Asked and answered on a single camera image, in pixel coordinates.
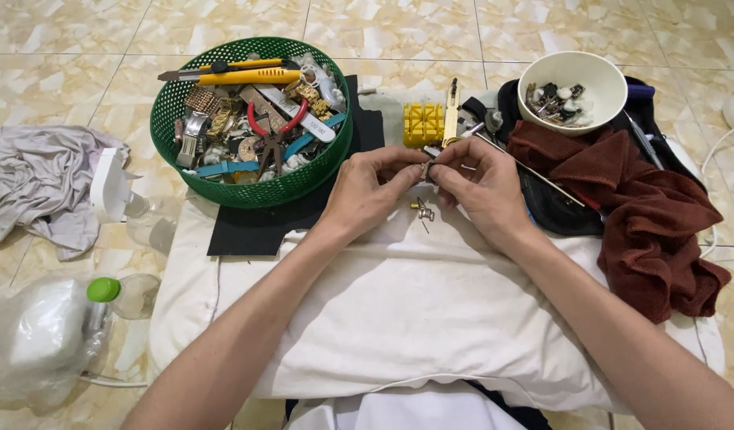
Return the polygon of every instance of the hand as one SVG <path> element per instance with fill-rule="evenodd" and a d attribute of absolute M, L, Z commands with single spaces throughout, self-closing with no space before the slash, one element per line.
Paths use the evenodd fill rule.
<path fill-rule="evenodd" d="M 439 184 L 442 206 L 461 203 L 497 248 L 504 250 L 516 233 L 539 231 L 526 212 L 515 160 L 483 140 L 470 137 L 447 146 L 429 173 Z"/>
<path fill-rule="evenodd" d="M 327 207 L 312 230 L 343 239 L 343 246 L 351 243 L 385 220 L 399 196 L 418 182 L 420 163 L 428 159 L 404 146 L 353 154 L 340 165 Z"/>

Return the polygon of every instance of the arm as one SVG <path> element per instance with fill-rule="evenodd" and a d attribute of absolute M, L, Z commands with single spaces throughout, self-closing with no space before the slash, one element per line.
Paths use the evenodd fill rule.
<path fill-rule="evenodd" d="M 165 368 L 122 430 L 223 430 L 242 407 L 316 278 L 386 218 L 428 157 L 399 147 L 356 154 L 305 239 Z"/>
<path fill-rule="evenodd" d="M 436 162 L 430 173 L 442 187 L 442 203 L 462 204 L 484 237 L 525 270 L 641 424 L 648 430 L 734 429 L 734 389 L 531 223 L 512 157 L 472 138 L 450 145 Z"/>

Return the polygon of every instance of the white bowl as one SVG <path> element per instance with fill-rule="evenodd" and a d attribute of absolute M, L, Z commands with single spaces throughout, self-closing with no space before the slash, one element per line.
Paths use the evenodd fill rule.
<path fill-rule="evenodd" d="M 592 102 L 593 122 L 585 127 L 562 127 L 539 119 L 526 107 L 526 88 L 536 83 L 537 88 L 546 83 L 585 87 L 582 100 Z M 550 54 L 534 61 L 526 68 L 518 81 L 518 110 L 526 121 L 534 122 L 567 136 L 580 136 L 591 132 L 617 116 L 627 101 L 627 82 L 619 69 L 605 58 L 579 51 Z"/>

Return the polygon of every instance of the white shirt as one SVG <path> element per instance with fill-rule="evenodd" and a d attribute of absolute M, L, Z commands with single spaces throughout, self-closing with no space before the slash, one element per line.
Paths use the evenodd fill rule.
<path fill-rule="evenodd" d="M 478 390 L 458 380 L 431 381 L 420 389 L 301 400 L 285 430 L 525 430 Z"/>

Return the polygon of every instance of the gray cloth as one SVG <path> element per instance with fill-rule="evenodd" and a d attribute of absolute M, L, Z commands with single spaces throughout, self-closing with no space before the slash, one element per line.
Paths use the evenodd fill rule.
<path fill-rule="evenodd" d="M 14 226 L 52 241 L 73 259 L 99 236 L 88 191 L 104 148 L 129 147 L 78 125 L 0 128 L 0 242 Z"/>

